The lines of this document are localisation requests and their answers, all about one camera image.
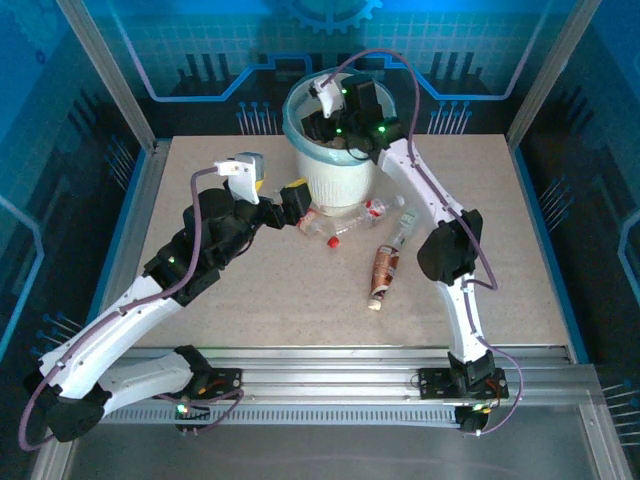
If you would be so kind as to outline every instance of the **work surface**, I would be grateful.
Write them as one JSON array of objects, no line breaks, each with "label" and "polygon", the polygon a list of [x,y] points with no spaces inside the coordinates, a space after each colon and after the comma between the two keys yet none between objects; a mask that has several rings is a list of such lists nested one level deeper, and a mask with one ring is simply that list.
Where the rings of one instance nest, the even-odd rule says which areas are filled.
[{"label": "work surface", "polygon": [[[449,193],[484,217],[481,243],[500,284],[498,292],[477,290],[487,339],[496,344],[567,344],[504,137],[417,135],[415,142]],[[294,150],[283,136],[175,137],[140,270],[184,227],[182,212],[192,203],[191,174],[242,151],[265,157],[264,196],[297,178]],[[221,187],[222,181],[208,176],[198,186]],[[393,184],[381,175],[379,188],[393,191]],[[216,284],[138,346],[447,345],[444,304],[416,262],[426,228],[403,248],[382,310],[367,308],[373,257],[393,226],[389,219],[354,232],[335,250],[294,227],[263,227],[249,251]],[[476,275],[486,278],[481,266]]]}]

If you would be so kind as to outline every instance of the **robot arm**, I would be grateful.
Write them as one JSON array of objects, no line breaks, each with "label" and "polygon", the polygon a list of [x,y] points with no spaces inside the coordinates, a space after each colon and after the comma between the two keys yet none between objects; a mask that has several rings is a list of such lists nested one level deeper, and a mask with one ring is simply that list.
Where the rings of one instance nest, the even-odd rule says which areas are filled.
[{"label": "robot arm", "polygon": [[312,82],[310,94],[320,101],[322,115],[314,112],[302,119],[305,133],[323,142],[344,137],[345,144],[366,153],[397,183],[422,218],[431,222],[418,264],[436,282],[447,307],[453,337],[451,380],[460,396],[472,396],[487,378],[502,374],[495,368],[493,353],[478,339],[482,329],[472,281],[478,253],[459,223],[464,222],[479,241],[482,216],[477,210],[465,211],[442,187],[415,145],[411,145],[411,158],[398,119],[384,118],[375,83],[368,75],[351,75],[340,84],[322,75]]},{"label": "robot arm", "polygon": [[[212,369],[192,346],[178,347],[149,362],[109,368],[145,333],[219,280],[220,270],[244,253],[262,225],[278,229],[296,225],[309,209],[311,195],[305,182],[283,188],[282,205],[258,196],[264,178],[259,154],[238,154],[215,165],[217,173],[228,179],[224,190],[209,189],[198,195],[202,241],[195,271],[184,287],[167,297],[159,295],[182,280],[189,268],[197,220],[193,206],[183,214],[185,228],[145,265],[127,291],[72,339],[43,355],[39,368],[25,381],[33,392],[57,370],[37,401],[58,440],[73,440],[104,415],[144,398],[174,394],[206,400],[240,386],[239,371]],[[153,295],[158,298],[129,307]]]},{"label": "robot arm", "polygon": [[[407,146],[408,143],[405,138],[394,141],[388,149],[380,152],[378,166],[397,183],[400,191],[403,192],[405,198],[414,208],[418,210],[421,218],[431,221],[431,227],[433,228],[431,234],[434,236],[430,238],[435,239],[438,236],[439,228],[447,230],[451,226],[455,227],[457,226],[457,221],[453,215],[442,206],[442,203],[435,193],[430,188],[425,188],[424,180],[418,175],[415,166],[412,166],[412,163],[408,159]],[[468,214],[464,212],[462,205],[446,193],[446,190],[444,190],[440,182],[438,182],[431,170],[429,170],[420,157],[420,154],[415,150],[415,147],[414,152],[416,152],[415,159],[421,164],[422,170],[429,175],[434,185],[444,194],[445,198],[449,201],[449,206],[463,218],[468,216]],[[447,261],[448,254],[443,253],[440,256],[441,258],[437,258],[436,255],[433,255],[436,253],[434,248],[437,247],[423,247],[418,253],[418,263],[425,275],[436,282],[438,291],[446,304],[453,336],[451,354],[463,364],[474,362],[482,358],[487,353],[487,349],[478,342],[476,334],[471,331],[464,304],[464,292],[461,285],[466,280],[473,278],[473,273],[468,272],[459,275],[460,272],[455,272],[454,270],[460,268],[460,262],[455,262],[456,259],[452,258],[451,260],[454,263],[458,263],[458,265],[452,267],[444,265]],[[464,250],[468,251],[468,245],[465,246]],[[463,265],[461,268],[463,270],[472,270],[473,265]],[[482,335],[473,284],[469,284],[467,289],[477,334]]]}]

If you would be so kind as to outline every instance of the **purple cable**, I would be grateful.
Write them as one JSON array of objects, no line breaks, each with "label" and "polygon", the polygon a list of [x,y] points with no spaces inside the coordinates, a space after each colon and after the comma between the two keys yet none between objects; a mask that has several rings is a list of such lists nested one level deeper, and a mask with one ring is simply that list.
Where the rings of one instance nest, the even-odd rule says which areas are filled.
[{"label": "purple cable", "polygon": [[87,339],[93,335],[97,330],[107,325],[109,322],[113,321],[114,318],[118,317],[118,315],[125,315],[127,311],[132,308],[139,307],[141,305],[145,305],[147,303],[151,303],[155,300],[161,298],[167,298],[173,295],[175,292],[184,287],[191,277],[193,277],[194,272],[196,271],[196,266],[198,265],[198,258],[200,257],[200,244],[202,241],[202,212],[200,209],[200,200],[198,199],[198,189],[196,187],[196,180],[198,177],[202,175],[207,175],[209,173],[216,172],[218,170],[217,167],[205,168],[204,170],[197,171],[191,176],[191,196],[193,199],[193,215],[195,217],[195,232],[194,232],[194,241],[193,241],[193,253],[191,254],[191,262],[189,263],[189,268],[185,276],[176,283],[174,286],[167,288],[166,290],[157,293],[155,295],[150,295],[146,298],[142,298],[140,300],[134,300],[133,302],[120,307],[119,309],[114,310],[106,317],[100,319],[95,322],[91,327],[80,337],[78,338],[69,350],[67,350],[60,359],[56,362],[56,365],[45,375],[40,384],[36,387],[36,389],[31,394],[31,398],[27,402],[27,405],[24,407],[24,411],[22,412],[22,417],[20,418],[20,425],[18,427],[18,443],[20,444],[20,448],[25,452],[32,452],[34,450],[39,449],[45,443],[53,440],[53,435],[49,435],[42,442],[37,445],[31,445],[27,441],[27,424],[29,423],[29,418],[31,417],[31,412],[36,404],[36,400],[44,390],[44,388],[49,384],[49,382],[64,368],[64,364],[73,356],[75,352],[87,341]]},{"label": "purple cable", "polygon": [[206,432],[207,430],[213,430],[218,425],[220,425],[222,422],[224,422],[227,418],[229,418],[229,415],[231,415],[233,413],[233,411],[236,408],[238,408],[238,405],[240,405],[240,402],[244,398],[244,390],[242,390],[241,388],[238,388],[237,390],[232,390],[231,392],[224,393],[224,394],[222,394],[222,395],[220,395],[218,397],[210,398],[208,400],[190,400],[188,402],[183,402],[179,398],[172,398],[172,397],[170,397],[168,395],[164,395],[164,394],[163,395],[156,395],[156,397],[160,398],[162,400],[167,400],[168,402],[175,403],[175,404],[180,404],[180,405],[209,406],[212,403],[218,402],[220,400],[226,400],[227,398],[231,398],[231,397],[233,397],[235,395],[238,395],[238,398],[236,399],[235,402],[233,402],[233,405],[231,405],[229,407],[229,409],[220,416],[220,418],[216,419],[216,421],[214,421],[210,425],[207,425],[206,427],[198,428],[198,430],[197,430],[198,432]]},{"label": "purple cable", "polygon": [[487,276],[489,277],[489,281],[491,282],[491,283],[486,283],[486,282],[483,282],[481,280],[470,279],[470,280],[466,280],[466,281],[464,281],[462,283],[462,288],[464,290],[464,302],[465,302],[465,306],[466,306],[466,310],[467,310],[467,317],[469,319],[469,326],[471,327],[471,332],[478,339],[478,342],[480,342],[484,347],[486,347],[488,350],[491,350],[494,353],[497,353],[497,354],[502,355],[503,357],[505,357],[507,360],[509,360],[511,363],[513,363],[514,367],[518,371],[518,376],[519,376],[518,395],[516,396],[516,399],[514,400],[513,405],[511,406],[511,409],[509,410],[509,412],[507,412],[507,415],[496,426],[494,426],[494,427],[492,427],[492,428],[490,428],[488,430],[483,430],[481,432],[481,435],[485,435],[487,433],[495,432],[502,425],[504,425],[507,422],[507,420],[509,420],[511,415],[513,415],[513,412],[515,412],[516,408],[518,407],[518,404],[520,403],[520,399],[522,397],[522,391],[524,390],[524,376],[523,376],[522,368],[520,367],[520,364],[518,363],[518,361],[513,356],[511,356],[508,353],[506,353],[505,351],[503,351],[503,350],[501,350],[499,348],[496,348],[493,345],[491,345],[489,342],[487,342],[487,340],[484,339],[484,337],[481,337],[480,335],[478,335],[478,330],[476,328],[475,323],[473,322],[473,314],[471,313],[471,304],[469,302],[469,294],[466,291],[467,290],[466,289],[467,285],[469,285],[469,284],[480,285],[481,287],[485,287],[485,288],[488,288],[489,290],[496,291],[496,290],[498,290],[498,282],[497,282],[496,277],[495,277],[495,275],[493,273],[493,270],[491,268],[489,260],[487,259],[487,256],[485,255],[484,251],[482,250],[482,247],[480,247],[480,242],[478,241],[478,239],[476,238],[474,233],[471,231],[471,228],[469,228],[469,226],[462,219],[462,217],[460,217],[460,215],[458,215],[458,213],[453,208],[451,208],[449,206],[449,202],[447,202],[447,200],[446,200],[445,196],[442,194],[442,192],[440,192],[440,190],[438,190],[438,188],[436,188],[436,186],[433,183],[433,181],[429,178],[429,175],[427,175],[427,173],[422,169],[422,166],[420,165],[420,163],[416,159],[416,156],[415,156],[415,154],[413,152],[413,134],[415,133],[415,130],[416,130],[416,124],[418,123],[418,114],[420,112],[420,85],[418,84],[418,79],[417,79],[416,74],[415,74],[415,72],[413,70],[413,67],[407,61],[407,59],[405,59],[399,53],[394,52],[393,50],[389,50],[389,49],[386,49],[386,48],[370,48],[370,49],[364,50],[364,51],[362,51],[360,53],[356,53],[352,57],[350,57],[347,60],[345,60],[344,62],[342,62],[338,66],[338,68],[336,68],[336,70],[334,72],[332,72],[331,75],[329,75],[329,78],[327,78],[320,86],[324,87],[327,83],[332,81],[336,77],[336,75],[338,75],[342,70],[344,70],[351,63],[353,63],[357,59],[359,59],[361,57],[364,57],[366,55],[369,55],[371,53],[386,53],[387,55],[391,55],[391,56],[397,58],[398,60],[400,60],[404,64],[405,67],[407,67],[409,75],[411,75],[411,80],[413,82],[413,88],[414,88],[414,91],[415,91],[415,107],[413,109],[413,117],[411,118],[411,123],[409,125],[409,132],[407,133],[407,153],[409,154],[409,158],[411,159],[411,163],[416,168],[416,170],[418,171],[418,173],[420,174],[422,179],[427,183],[429,188],[431,188],[433,193],[436,194],[436,196],[438,197],[438,200],[440,200],[440,203],[442,204],[443,208],[445,208],[451,215],[453,215],[453,217],[460,224],[460,226],[462,226],[462,229],[465,231],[465,233],[469,237],[469,240],[471,240],[471,244],[473,245],[473,248],[478,253],[478,256],[480,257],[480,262],[482,263],[483,268],[487,272]]}]

